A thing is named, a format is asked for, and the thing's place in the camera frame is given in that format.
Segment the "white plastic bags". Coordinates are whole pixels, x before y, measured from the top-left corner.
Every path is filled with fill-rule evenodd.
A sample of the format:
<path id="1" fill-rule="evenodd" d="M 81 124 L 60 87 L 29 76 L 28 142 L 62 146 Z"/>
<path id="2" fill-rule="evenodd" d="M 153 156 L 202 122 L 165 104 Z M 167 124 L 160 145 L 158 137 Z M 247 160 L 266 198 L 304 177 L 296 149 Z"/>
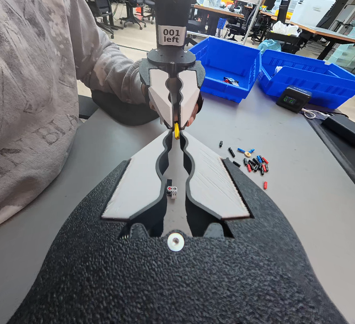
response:
<path id="1" fill-rule="evenodd" d="M 298 37 L 300 34 L 299 29 L 300 28 L 298 25 L 284 24 L 281 21 L 277 21 L 273 25 L 273 27 L 271 28 L 271 32 L 277 33 L 277 34 L 283 34 L 283 35 L 287 35 L 287 36 Z"/>

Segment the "grey desk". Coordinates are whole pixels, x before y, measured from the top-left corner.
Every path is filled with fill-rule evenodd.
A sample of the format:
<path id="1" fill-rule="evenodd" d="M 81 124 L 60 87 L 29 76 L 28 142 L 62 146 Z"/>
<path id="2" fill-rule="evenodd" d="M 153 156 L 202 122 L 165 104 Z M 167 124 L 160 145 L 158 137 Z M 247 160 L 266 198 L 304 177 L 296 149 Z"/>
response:
<path id="1" fill-rule="evenodd" d="M 98 109 L 78 127 L 60 175 L 39 198 L 1 225 L 1 323 L 33 285 L 61 226 L 80 201 L 123 160 L 164 132 L 158 120 L 130 127 Z M 277 106 L 256 82 L 240 104 L 204 94 L 187 132 L 222 157 L 255 149 L 269 161 L 264 176 L 240 168 L 281 209 L 313 270 L 354 323 L 354 183 L 308 120 Z"/>

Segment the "black power adapter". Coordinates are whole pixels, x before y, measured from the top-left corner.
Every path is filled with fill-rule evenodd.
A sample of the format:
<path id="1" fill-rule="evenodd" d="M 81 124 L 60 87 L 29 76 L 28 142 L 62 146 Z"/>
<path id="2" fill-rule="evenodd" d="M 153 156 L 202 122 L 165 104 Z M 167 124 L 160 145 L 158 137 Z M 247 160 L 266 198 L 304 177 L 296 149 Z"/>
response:
<path id="1" fill-rule="evenodd" d="M 322 126 L 335 133 L 349 145 L 355 146 L 355 122 L 345 115 L 333 115 L 322 121 Z"/>

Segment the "black charger with green display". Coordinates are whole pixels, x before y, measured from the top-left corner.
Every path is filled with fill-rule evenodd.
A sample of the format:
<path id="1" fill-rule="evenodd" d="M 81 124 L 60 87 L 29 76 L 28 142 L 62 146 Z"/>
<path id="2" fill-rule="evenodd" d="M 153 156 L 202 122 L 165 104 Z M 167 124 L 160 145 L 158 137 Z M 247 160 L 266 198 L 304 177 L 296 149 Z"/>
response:
<path id="1" fill-rule="evenodd" d="M 299 113 L 311 98 L 312 93 L 310 91 L 289 85 L 278 97 L 276 104 L 293 113 Z"/>

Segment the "teal plastic bag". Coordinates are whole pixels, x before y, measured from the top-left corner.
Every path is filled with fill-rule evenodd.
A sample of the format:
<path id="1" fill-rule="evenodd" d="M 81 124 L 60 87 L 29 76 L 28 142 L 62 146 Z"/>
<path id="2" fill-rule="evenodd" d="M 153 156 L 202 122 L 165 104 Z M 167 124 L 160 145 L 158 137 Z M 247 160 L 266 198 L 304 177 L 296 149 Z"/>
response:
<path id="1" fill-rule="evenodd" d="M 281 52 L 282 46 L 280 41 L 278 40 L 265 39 L 258 45 L 258 50 L 261 52 L 261 54 L 264 54 L 266 50 Z"/>

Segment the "person's left forearm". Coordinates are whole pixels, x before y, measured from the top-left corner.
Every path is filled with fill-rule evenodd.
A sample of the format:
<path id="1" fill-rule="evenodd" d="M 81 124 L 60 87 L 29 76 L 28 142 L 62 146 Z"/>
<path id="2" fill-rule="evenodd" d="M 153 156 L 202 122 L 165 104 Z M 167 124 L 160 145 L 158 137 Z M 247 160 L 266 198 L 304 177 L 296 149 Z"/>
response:
<path id="1" fill-rule="evenodd" d="M 94 45 L 91 56 L 76 65 L 77 80 L 92 91 L 114 94 L 124 103 L 144 104 L 139 73 L 141 59 L 129 59 L 114 43 L 97 47 Z"/>

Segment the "long blue plastic bin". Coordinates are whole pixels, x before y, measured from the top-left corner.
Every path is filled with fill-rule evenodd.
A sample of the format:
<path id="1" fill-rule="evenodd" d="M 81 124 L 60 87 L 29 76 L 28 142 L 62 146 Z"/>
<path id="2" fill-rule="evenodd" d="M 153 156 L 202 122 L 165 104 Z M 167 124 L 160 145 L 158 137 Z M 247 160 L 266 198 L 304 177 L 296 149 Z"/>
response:
<path id="1" fill-rule="evenodd" d="M 283 68 L 273 76 L 277 66 Z M 266 95 L 279 97 L 294 85 L 310 91 L 311 104 L 337 109 L 355 94 L 355 76 L 335 64 L 285 52 L 266 50 L 261 56 L 260 87 Z"/>

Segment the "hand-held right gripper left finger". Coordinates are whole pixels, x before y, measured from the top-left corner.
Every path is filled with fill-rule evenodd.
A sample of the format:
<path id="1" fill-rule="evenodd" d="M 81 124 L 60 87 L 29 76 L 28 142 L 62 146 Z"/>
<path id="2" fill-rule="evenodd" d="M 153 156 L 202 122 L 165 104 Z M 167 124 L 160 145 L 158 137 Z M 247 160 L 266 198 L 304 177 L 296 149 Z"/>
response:
<path id="1" fill-rule="evenodd" d="M 165 131 L 128 161 L 103 211 L 102 219 L 132 221 L 166 200 L 164 173 L 169 166 L 173 132 Z"/>

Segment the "stack of clear storage boxes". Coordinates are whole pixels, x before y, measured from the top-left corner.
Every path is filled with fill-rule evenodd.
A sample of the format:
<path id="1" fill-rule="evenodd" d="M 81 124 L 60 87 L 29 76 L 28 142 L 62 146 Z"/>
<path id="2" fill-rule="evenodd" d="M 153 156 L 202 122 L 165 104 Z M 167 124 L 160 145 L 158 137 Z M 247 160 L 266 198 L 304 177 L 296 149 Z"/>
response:
<path id="1" fill-rule="evenodd" d="M 288 14 L 286 19 L 304 26 L 316 27 L 322 18 L 331 10 L 336 0 L 289 0 Z M 278 14 L 282 0 L 276 0 L 272 13 Z"/>

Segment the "person's left hand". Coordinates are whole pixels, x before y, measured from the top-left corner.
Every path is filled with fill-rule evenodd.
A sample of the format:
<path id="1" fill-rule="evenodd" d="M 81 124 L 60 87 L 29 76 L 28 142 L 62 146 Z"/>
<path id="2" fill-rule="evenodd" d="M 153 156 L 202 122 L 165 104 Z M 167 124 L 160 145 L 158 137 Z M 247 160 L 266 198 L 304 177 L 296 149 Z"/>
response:
<path id="1" fill-rule="evenodd" d="M 142 92 L 142 95 L 144 96 L 144 99 L 145 99 L 145 102 L 147 103 L 147 105 L 150 107 L 151 110 L 157 112 L 155 106 L 153 105 L 153 103 L 150 101 L 149 99 L 149 95 L 148 95 L 148 87 L 145 85 L 145 84 L 141 84 L 141 92 Z M 203 105 L 203 98 L 202 98 L 202 95 L 201 93 L 199 94 L 199 97 L 197 99 L 197 103 L 195 104 L 194 106 L 194 109 L 193 109 L 193 112 L 189 118 L 189 121 L 187 122 L 186 126 L 190 126 L 193 121 L 195 120 L 196 118 L 196 115 L 199 113 L 199 111 L 201 110 L 202 108 L 202 105 Z"/>

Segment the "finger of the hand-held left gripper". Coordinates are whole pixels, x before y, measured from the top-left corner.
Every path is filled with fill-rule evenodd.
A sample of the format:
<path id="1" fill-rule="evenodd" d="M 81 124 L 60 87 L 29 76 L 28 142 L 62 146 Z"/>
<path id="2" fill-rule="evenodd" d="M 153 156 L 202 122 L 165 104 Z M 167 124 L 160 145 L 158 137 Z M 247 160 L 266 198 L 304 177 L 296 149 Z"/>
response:
<path id="1" fill-rule="evenodd" d="M 182 130 L 185 128 L 193 113 L 200 94 L 200 89 L 197 83 L 196 71 L 182 71 L 178 73 L 177 77 L 181 82 L 178 121 L 179 127 Z"/>
<path id="2" fill-rule="evenodd" d="M 170 76 L 160 69 L 150 69 L 149 78 L 149 99 L 154 105 L 161 122 L 172 130 L 174 128 L 174 105 L 171 101 L 171 91 L 167 86 Z"/>

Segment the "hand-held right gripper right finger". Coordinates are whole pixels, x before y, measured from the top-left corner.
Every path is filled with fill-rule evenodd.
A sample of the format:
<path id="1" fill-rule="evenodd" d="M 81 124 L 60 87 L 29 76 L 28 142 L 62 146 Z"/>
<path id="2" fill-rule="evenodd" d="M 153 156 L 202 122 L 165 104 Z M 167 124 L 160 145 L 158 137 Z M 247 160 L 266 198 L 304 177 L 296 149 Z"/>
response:
<path id="1" fill-rule="evenodd" d="M 180 133 L 183 165 L 188 173 L 187 199 L 219 220 L 249 218 L 223 158 L 187 132 Z"/>

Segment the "pile of small connector pins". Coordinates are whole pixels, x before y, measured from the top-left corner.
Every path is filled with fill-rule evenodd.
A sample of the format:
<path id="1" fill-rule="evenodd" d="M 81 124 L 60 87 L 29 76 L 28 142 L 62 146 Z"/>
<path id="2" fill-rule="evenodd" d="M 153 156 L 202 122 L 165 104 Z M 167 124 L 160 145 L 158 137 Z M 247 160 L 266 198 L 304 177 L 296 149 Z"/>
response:
<path id="1" fill-rule="evenodd" d="M 222 152 L 222 161 L 231 164 L 235 169 L 244 169 L 246 173 L 258 173 L 261 176 L 269 172 L 269 162 L 258 154 L 255 148 L 242 148 L 224 143 L 222 140 L 220 140 L 218 147 Z M 251 149 L 255 149 L 251 157 L 245 157 L 244 153 Z"/>

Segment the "black office chair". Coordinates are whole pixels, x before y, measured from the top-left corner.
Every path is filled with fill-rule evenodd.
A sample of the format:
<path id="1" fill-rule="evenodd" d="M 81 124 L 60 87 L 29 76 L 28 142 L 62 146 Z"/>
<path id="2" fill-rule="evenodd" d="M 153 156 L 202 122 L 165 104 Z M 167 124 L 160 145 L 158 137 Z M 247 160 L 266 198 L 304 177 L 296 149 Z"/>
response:
<path id="1" fill-rule="evenodd" d="M 96 25 L 114 38 L 114 30 L 123 29 L 114 24 L 113 10 L 110 0 L 88 0 L 88 6 L 94 16 Z"/>
<path id="2" fill-rule="evenodd" d="M 78 108 L 79 118 L 87 120 L 99 109 L 99 106 L 93 101 L 92 97 L 78 95 Z"/>
<path id="3" fill-rule="evenodd" d="M 237 41 L 235 36 L 243 36 L 242 41 L 246 37 L 246 32 L 249 28 L 251 18 L 229 17 L 227 18 L 227 33 L 225 39 Z"/>
<path id="4" fill-rule="evenodd" d="M 123 28 L 126 28 L 127 23 L 137 24 L 139 29 L 142 30 L 142 24 L 146 28 L 145 18 L 154 24 L 155 19 L 155 2 L 152 0 L 123 0 L 126 4 L 127 16 L 120 18 L 120 24 Z M 136 8 L 141 10 L 141 18 L 135 16 Z"/>

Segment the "wooden top table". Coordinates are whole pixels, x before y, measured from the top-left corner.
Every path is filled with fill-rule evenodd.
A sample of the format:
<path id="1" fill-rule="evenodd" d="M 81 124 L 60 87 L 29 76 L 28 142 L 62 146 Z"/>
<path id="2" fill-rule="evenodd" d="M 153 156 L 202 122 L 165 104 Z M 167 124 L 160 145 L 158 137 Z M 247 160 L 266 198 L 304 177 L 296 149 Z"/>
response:
<path id="1" fill-rule="evenodd" d="M 261 14 L 266 16 L 270 23 L 270 26 L 266 30 L 265 39 L 279 41 L 283 52 L 296 54 L 307 46 L 313 47 L 313 45 L 315 45 L 318 49 L 323 48 L 322 50 L 316 51 L 318 54 L 317 59 L 326 60 L 335 46 L 354 46 L 355 43 L 354 37 L 317 26 L 298 24 L 300 30 L 299 36 L 277 33 L 272 30 L 277 21 L 277 17 L 267 12 L 261 12 Z"/>
<path id="2" fill-rule="evenodd" d="M 218 21 L 220 18 L 226 18 L 226 19 L 229 17 L 241 18 L 241 19 L 244 18 L 243 14 L 230 12 L 229 10 L 225 11 L 222 9 L 210 8 L 210 7 L 201 6 L 197 4 L 191 5 L 191 7 L 199 11 L 202 11 L 202 23 L 205 26 L 206 24 L 208 24 L 208 28 L 205 33 L 208 36 L 215 36 L 217 31 Z"/>

